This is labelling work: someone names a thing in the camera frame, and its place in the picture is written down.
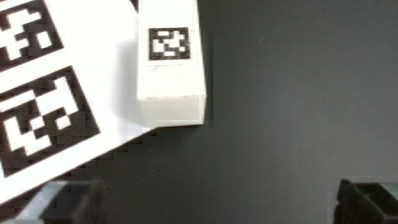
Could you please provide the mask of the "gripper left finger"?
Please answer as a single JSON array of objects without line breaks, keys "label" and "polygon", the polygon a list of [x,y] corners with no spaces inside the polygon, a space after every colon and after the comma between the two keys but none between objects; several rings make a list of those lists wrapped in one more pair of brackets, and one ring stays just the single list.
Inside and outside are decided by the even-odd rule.
[{"label": "gripper left finger", "polygon": [[102,224],[98,183],[91,181],[48,182],[11,224]]}]

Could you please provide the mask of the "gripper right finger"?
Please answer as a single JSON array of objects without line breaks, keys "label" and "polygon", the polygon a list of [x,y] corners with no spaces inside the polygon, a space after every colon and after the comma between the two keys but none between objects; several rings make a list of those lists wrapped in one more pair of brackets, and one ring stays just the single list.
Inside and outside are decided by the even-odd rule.
[{"label": "gripper right finger", "polygon": [[336,224],[398,224],[398,182],[342,180]]}]

